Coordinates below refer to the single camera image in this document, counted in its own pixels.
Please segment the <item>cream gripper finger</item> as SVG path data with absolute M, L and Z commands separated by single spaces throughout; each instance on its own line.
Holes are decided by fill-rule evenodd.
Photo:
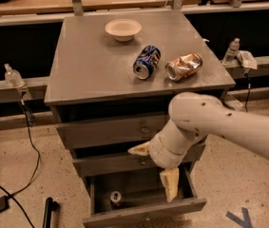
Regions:
M 165 189 L 166 201 L 171 202 L 178 194 L 179 168 L 164 169 L 160 173 L 160 179 Z
M 131 155 L 148 156 L 149 155 L 149 142 L 144 142 L 131 147 L 127 150 Z

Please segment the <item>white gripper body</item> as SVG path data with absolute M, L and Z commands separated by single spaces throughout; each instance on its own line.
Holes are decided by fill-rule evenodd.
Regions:
M 163 169 L 175 168 L 186 154 L 185 137 L 158 133 L 149 143 L 149 154 L 157 166 Z

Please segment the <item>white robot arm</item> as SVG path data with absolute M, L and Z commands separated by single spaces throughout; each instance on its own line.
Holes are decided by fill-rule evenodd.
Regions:
M 192 92 L 176 95 L 168 106 L 169 120 L 149 142 L 128 150 L 148 156 L 162 168 L 160 179 L 166 200 L 177 197 L 181 164 L 187 151 L 213 134 L 269 160 L 269 117 L 238 112 L 213 96 Z

